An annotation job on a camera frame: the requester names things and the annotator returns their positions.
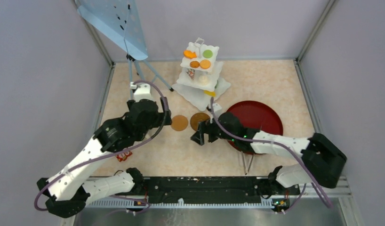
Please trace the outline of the white round mousse cake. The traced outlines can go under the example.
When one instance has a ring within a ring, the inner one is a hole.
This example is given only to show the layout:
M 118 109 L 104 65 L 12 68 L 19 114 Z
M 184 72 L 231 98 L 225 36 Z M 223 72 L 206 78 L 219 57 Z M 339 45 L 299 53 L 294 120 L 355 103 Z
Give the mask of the white round mousse cake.
M 206 86 L 210 82 L 210 79 L 207 75 L 202 74 L 198 78 L 198 83 L 202 86 Z

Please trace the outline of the green macaron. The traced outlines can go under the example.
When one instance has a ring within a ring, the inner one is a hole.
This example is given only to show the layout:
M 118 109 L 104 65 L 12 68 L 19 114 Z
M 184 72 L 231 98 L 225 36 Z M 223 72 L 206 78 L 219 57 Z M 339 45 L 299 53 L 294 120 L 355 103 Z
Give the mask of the green macaron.
M 206 49 L 206 50 L 203 51 L 202 56 L 203 56 L 204 58 L 212 58 L 212 56 L 213 56 L 213 51 L 210 50 L 210 49 Z

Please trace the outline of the white strawberry cake slice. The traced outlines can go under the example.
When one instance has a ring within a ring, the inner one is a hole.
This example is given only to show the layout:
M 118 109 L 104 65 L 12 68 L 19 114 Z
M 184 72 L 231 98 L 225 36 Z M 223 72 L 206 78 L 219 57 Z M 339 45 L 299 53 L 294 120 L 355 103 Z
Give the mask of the white strawberry cake slice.
M 195 77 L 195 70 L 194 69 L 187 69 L 186 74 L 189 76 L 189 78 L 193 81 Z

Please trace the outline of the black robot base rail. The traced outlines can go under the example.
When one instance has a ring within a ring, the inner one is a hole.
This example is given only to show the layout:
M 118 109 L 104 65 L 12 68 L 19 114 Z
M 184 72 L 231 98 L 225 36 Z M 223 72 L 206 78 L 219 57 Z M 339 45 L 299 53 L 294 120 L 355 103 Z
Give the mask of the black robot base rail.
M 272 197 L 299 195 L 300 188 L 284 188 L 266 177 L 149 177 L 125 195 L 142 196 L 149 203 L 245 204 Z

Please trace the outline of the round tan biscuit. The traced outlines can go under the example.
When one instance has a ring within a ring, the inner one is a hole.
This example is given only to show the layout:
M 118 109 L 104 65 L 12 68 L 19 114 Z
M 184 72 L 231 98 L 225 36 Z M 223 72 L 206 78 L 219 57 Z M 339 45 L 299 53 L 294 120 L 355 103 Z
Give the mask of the round tan biscuit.
M 207 59 L 203 59 L 200 61 L 200 67 L 202 69 L 209 69 L 211 67 L 211 62 Z

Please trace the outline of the orange fish-shaped cookie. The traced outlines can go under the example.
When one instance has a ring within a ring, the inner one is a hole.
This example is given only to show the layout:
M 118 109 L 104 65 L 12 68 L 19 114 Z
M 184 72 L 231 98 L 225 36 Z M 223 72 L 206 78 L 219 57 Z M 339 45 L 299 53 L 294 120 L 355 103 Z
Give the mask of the orange fish-shaped cookie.
M 184 50 L 183 55 L 185 58 L 188 58 L 188 59 L 197 58 L 197 54 L 193 51 L 190 51 L 190 50 Z

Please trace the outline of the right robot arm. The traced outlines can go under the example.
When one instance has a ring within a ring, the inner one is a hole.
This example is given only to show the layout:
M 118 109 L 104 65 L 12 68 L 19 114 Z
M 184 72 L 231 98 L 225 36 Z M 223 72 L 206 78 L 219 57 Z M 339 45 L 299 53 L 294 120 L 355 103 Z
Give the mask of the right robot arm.
M 275 194 L 298 184 L 313 184 L 319 192 L 337 186 L 347 156 L 325 135 L 313 133 L 311 137 L 285 137 L 243 126 L 232 113 L 202 121 L 191 140 L 199 145 L 219 139 L 232 142 L 249 154 L 272 154 L 291 158 L 295 165 L 279 166 L 269 175 L 269 188 Z

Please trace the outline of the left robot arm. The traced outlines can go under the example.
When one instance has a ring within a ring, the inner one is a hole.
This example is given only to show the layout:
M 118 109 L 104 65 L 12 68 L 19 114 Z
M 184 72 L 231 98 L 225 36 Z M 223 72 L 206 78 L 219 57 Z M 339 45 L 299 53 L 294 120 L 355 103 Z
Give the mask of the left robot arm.
M 162 112 L 155 101 L 128 101 L 129 111 L 119 118 L 106 120 L 81 152 L 60 172 L 37 181 L 39 193 L 34 207 L 61 218 L 72 217 L 90 203 L 107 196 L 139 194 L 144 178 L 136 168 L 98 180 L 88 178 L 108 158 L 142 147 L 171 124 L 171 111 L 166 97 L 160 98 Z

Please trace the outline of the metal serving tongs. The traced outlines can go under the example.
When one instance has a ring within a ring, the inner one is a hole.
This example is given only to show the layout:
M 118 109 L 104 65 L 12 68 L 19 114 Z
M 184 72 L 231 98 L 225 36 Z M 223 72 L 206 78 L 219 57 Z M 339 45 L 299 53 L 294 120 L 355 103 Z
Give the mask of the metal serving tongs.
M 245 175 L 249 173 L 254 157 L 254 154 L 241 152 L 242 165 Z

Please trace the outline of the orange chip cookie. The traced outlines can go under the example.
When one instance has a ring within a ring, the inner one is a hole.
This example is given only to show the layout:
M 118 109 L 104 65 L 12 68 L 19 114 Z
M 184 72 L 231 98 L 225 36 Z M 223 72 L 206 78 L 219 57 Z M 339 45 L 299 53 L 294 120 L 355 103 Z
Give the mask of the orange chip cookie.
M 190 67 L 191 68 L 199 68 L 200 67 L 200 63 L 198 61 L 191 61 L 190 62 Z

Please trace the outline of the yellow cake slice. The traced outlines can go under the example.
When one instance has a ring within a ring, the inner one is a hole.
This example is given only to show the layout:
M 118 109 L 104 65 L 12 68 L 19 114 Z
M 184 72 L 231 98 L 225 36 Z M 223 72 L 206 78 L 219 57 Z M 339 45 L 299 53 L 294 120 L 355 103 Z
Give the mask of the yellow cake slice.
M 215 97 L 216 96 L 216 93 L 214 91 L 205 90 L 204 94 L 206 94 L 206 95 L 208 95 L 210 97 Z

